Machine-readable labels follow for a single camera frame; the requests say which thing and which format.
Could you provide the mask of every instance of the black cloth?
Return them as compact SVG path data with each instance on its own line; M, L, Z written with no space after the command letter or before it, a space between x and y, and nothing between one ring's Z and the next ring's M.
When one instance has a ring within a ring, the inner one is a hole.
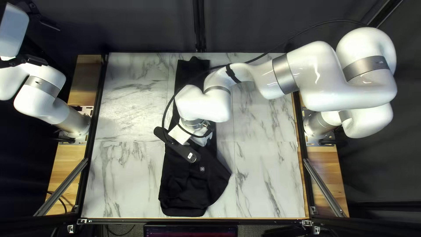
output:
M203 82L209 68L209 60L192 57L190 61L179 60L177 64L175 91L190 82L203 89ZM174 105L174 119L179 119ZM176 126L170 123L170 129ZM162 212L168 216L202 216L207 207L212 205L224 192L231 173L216 158L216 134L201 147L189 140L191 146L200 153L201 160L190 164L174 150L165 146L161 186L158 199Z

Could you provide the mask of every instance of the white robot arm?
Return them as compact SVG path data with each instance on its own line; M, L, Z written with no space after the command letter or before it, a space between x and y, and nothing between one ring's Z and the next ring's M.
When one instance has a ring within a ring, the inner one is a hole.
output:
M89 116L83 116L57 98L66 82L64 74L24 59L20 64L10 61L19 52L28 22L24 11L6 5L0 25L0 55L2 63L10 62L10 67L0 69L0 100L11 99L19 90L13 102L17 111L59 127L69 137L84 136L89 130Z
M269 100L299 90L305 106L318 111L304 121L309 135L322 135L342 124L347 136L366 137L383 129L393 117L389 102L397 93L393 77L396 53L390 38L375 28L349 32L336 52L317 41L261 65L235 63L229 67L231 70L221 68L207 76L204 93L187 85L176 95L181 125L190 133L203 134L199 125L205 120L230 119L230 94L237 80L253 81ZM170 131L181 144L190 137L186 134L178 127ZM194 140L206 144L206 138Z

